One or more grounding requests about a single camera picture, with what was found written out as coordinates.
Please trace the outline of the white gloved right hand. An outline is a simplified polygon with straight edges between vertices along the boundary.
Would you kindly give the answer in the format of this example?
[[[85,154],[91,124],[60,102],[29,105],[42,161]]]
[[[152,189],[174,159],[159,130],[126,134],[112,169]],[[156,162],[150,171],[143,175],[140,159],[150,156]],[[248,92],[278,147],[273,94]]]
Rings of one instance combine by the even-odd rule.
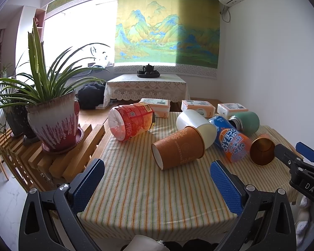
[[[296,200],[298,209],[295,230],[297,250],[306,250],[314,240],[314,203],[302,194]]]

